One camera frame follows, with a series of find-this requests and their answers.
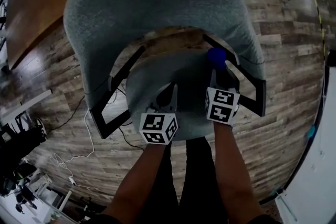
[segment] fiducial marker cube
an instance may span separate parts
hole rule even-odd
[[[142,113],[140,133],[148,144],[168,145],[177,129],[174,113]]]
[[[239,93],[208,87],[205,98],[206,118],[231,125],[239,97]]]

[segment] forearm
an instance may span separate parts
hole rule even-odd
[[[216,177],[220,195],[233,223],[247,223],[263,214],[231,128],[214,123]]]
[[[110,206],[103,214],[123,224],[133,223],[155,182],[165,145],[149,144],[120,184]]]

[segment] gray upholstered chair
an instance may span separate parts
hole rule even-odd
[[[173,62],[173,66],[167,68],[167,73],[153,74],[153,77],[165,77],[160,82],[163,83],[164,80],[174,79],[169,72],[179,70],[185,72],[183,65],[191,58],[193,61],[190,63],[194,65],[192,68],[195,72],[202,73],[205,53],[199,52],[196,54],[186,52],[176,57],[169,55],[169,59],[162,58],[161,62],[154,59],[148,65],[142,65],[143,70],[136,68],[130,74],[128,79],[130,82],[127,82],[126,88],[130,111],[122,113],[113,123],[105,124],[101,116],[104,106],[121,80],[128,76],[128,70],[142,51],[139,50],[121,70],[122,72],[112,79],[111,91],[109,91],[109,73],[114,61],[131,41],[155,29],[174,25],[194,26],[215,34],[233,48],[238,55],[241,69],[247,71],[251,78],[259,81],[265,91],[264,58],[243,0],[68,0],[64,12],[64,25],[80,62],[86,102],[103,138],[110,135],[130,116],[135,123],[135,128],[139,127],[137,126],[139,113],[148,101],[150,93],[156,90],[156,86],[153,85],[153,89],[150,89],[146,96],[140,97],[137,86],[141,82],[137,80],[137,75],[146,74],[151,77],[153,68],[159,65],[171,65]],[[262,115],[265,112],[265,96],[260,94],[257,99],[258,103],[264,102],[260,104],[263,107],[258,113]],[[196,103],[199,109],[194,110],[192,114],[182,112],[179,116],[181,132],[187,134],[177,135],[177,139],[193,138],[209,132],[210,123],[200,120],[201,117],[205,118],[204,99],[197,100]],[[199,133],[191,135],[195,129],[193,127],[195,122],[198,122]]]

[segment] wall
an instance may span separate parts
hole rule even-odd
[[[328,224],[336,214],[336,68],[330,68],[327,98],[320,126],[309,152],[281,197],[277,198],[285,224]]]
[[[3,222],[5,222],[5,224],[21,224],[10,213],[8,213],[2,206],[0,206],[0,219]]]
[[[41,199],[53,204],[57,198],[57,193],[54,191],[46,189],[42,195]],[[24,214],[19,213],[15,209],[17,201],[15,195],[9,195],[7,197],[0,197],[0,206],[4,209],[9,215],[11,215],[16,222],[8,222],[6,224],[37,224],[37,223],[48,223],[50,221],[50,215],[54,213],[54,210],[50,208],[47,204],[42,202],[39,199],[34,200],[34,204],[37,206],[37,210],[28,206],[28,203],[22,205]]]

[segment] wooden floor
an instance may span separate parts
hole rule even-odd
[[[314,123],[323,73],[321,30],[313,0],[245,2],[266,59],[267,108],[263,118],[241,108],[233,130],[256,195],[263,199],[285,184],[306,145],[306,133]],[[336,0],[318,2],[330,44],[336,33]],[[83,97],[79,63],[62,25],[13,70],[8,83],[0,85],[0,112],[4,113],[18,102],[49,88],[53,95],[29,111],[41,117],[48,130],[67,121]],[[115,106],[116,111],[121,110],[125,106],[123,94],[118,93],[110,106]],[[130,147],[120,131],[102,140],[88,116],[95,152],[89,158],[78,158],[67,165],[77,184],[92,189],[73,187],[68,180],[70,172],[55,167],[50,157],[58,153],[67,160],[91,152],[89,134],[83,122],[86,111],[83,101],[73,119],[49,133],[48,140],[31,152],[28,159],[48,173],[57,190],[66,193],[72,189],[72,198],[91,196],[105,205],[141,151]],[[122,129],[130,143],[143,144],[132,125]],[[213,136],[210,135],[208,140],[213,148]],[[184,143],[173,145],[174,184],[180,196],[186,150]]]

